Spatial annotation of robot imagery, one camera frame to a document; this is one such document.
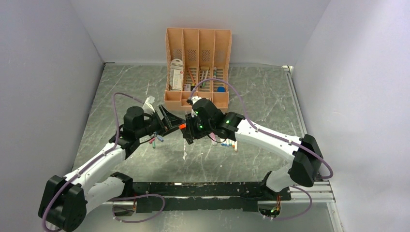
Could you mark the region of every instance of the purple cable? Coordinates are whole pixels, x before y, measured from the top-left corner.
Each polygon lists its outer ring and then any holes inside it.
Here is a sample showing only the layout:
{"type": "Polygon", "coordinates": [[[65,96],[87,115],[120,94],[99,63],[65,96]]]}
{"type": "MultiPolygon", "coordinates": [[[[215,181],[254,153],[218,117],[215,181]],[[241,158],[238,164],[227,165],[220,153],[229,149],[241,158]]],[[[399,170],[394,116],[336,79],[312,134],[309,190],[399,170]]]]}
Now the purple cable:
{"type": "MultiPolygon", "coordinates": [[[[138,98],[135,98],[135,97],[133,97],[133,96],[131,96],[131,95],[125,94],[125,93],[119,93],[119,92],[117,92],[117,93],[114,93],[114,94],[113,94],[113,96],[111,97],[111,102],[112,102],[112,105],[113,105],[113,110],[114,110],[114,115],[115,115],[115,122],[116,122],[116,126],[117,126],[116,139],[115,139],[115,142],[114,142],[114,146],[113,146],[112,148],[108,149],[108,150],[105,152],[105,154],[110,153],[111,151],[113,151],[113,150],[117,147],[117,145],[118,145],[118,139],[119,139],[119,121],[118,121],[117,108],[116,108],[116,104],[115,104],[115,96],[116,96],[117,94],[118,94],[118,95],[123,95],[123,96],[129,97],[129,98],[131,98],[131,99],[134,99],[134,100],[136,100],[136,101],[139,102],[139,103],[143,103],[142,100],[140,100],[140,99],[138,99],[138,98]]],[[[53,206],[54,202],[56,202],[56,200],[57,200],[57,198],[59,197],[59,195],[66,189],[66,187],[67,187],[71,182],[73,182],[76,178],[80,177],[80,175],[81,175],[82,173],[84,173],[88,168],[90,168],[92,165],[94,165],[94,164],[95,164],[101,157],[103,157],[105,154],[102,153],[102,154],[98,155],[96,158],[94,158],[93,160],[91,160],[83,169],[81,169],[81,170],[78,172],[78,174],[76,174],[76,175],[74,175],[73,177],[71,177],[71,179],[69,179],[69,180],[57,191],[57,193],[56,193],[56,194],[54,195],[54,197],[51,199],[50,203],[49,203],[48,206],[45,208],[44,213],[43,213],[43,217],[42,217],[42,227],[43,227],[44,231],[46,231],[46,232],[58,232],[58,231],[61,231],[61,229],[58,229],[58,230],[54,230],[54,231],[53,231],[53,230],[48,229],[47,226],[46,226],[46,218],[47,218],[48,213],[49,213],[50,210],[51,210],[51,207],[53,206]]]]}
{"type": "Polygon", "coordinates": [[[113,207],[112,211],[113,211],[114,219],[117,220],[117,221],[119,221],[119,222],[124,222],[124,223],[141,223],[141,222],[145,222],[145,221],[151,220],[151,219],[155,218],[156,216],[158,216],[159,214],[161,214],[161,212],[164,210],[164,207],[165,207],[165,198],[164,198],[163,196],[159,195],[159,194],[150,193],[150,194],[145,194],[145,195],[135,196],[135,197],[112,198],[111,201],[134,200],[134,199],[143,198],[143,197],[159,197],[159,198],[161,198],[161,200],[162,200],[162,207],[161,207],[161,209],[160,209],[155,215],[150,216],[150,217],[148,217],[148,218],[146,218],[146,219],[139,220],[139,221],[127,221],[127,220],[121,220],[121,219],[117,218],[117,217],[115,216],[114,207],[113,207]]]}
{"type": "MultiPolygon", "coordinates": [[[[241,95],[239,95],[238,91],[237,91],[231,84],[229,84],[228,82],[226,82],[226,81],[224,81],[224,80],[220,80],[220,79],[216,79],[216,78],[210,78],[210,79],[205,79],[205,80],[200,81],[200,82],[192,89],[189,99],[192,98],[193,93],[194,93],[195,90],[198,88],[198,86],[200,86],[200,84],[202,84],[202,83],[205,82],[205,81],[220,81],[220,82],[222,82],[222,83],[228,85],[228,86],[236,93],[236,95],[238,96],[239,101],[240,101],[241,104],[242,104],[242,109],[243,109],[243,111],[244,111],[245,119],[248,121],[248,123],[250,124],[250,126],[252,126],[255,130],[258,129],[258,128],[252,123],[252,121],[250,120],[250,118],[249,118],[249,116],[248,116],[248,112],[247,112],[246,109],[245,109],[245,104],[244,104],[244,102],[243,102],[243,100],[242,100],[241,95]]],[[[271,137],[274,137],[275,139],[279,139],[279,140],[282,140],[282,141],[287,142],[287,143],[289,142],[288,139],[285,139],[285,138],[280,137],[280,136],[278,136],[278,135],[269,133],[269,132],[267,132],[267,131],[264,131],[264,130],[261,130],[261,129],[259,129],[258,131],[259,131],[259,132],[262,132],[263,134],[266,134],[266,135],[269,135],[269,136],[271,136],[271,137]]],[[[294,145],[294,146],[296,146],[296,147],[299,147],[299,148],[301,148],[301,149],[303,149],[303,150],[305,150],[305,151],[307,151],[308,153],[310,153],[311,155],[313,155],[315,158],[317,158],[321,163],[323,163],[323,164],[327,167],[327,169],[329,169],[330,174],[329,174],[328,176],[322,176],[323,179],[329,179],[329,178],[332,178],[332,177],[333,177],[333,169],[330,167],[330,165],[329,165],[326,161],[324,161],[324,159],[322,159],[322,157],[320,157],[318,154],[316,154],[315,152],[309,150],[307,147],[305,147],[305,146],[303,146],[303,145],[297,144],[297,143],[295,143],[295,142],[293,142],[293,141],[291,142],[291,144],[294,145]]]]}

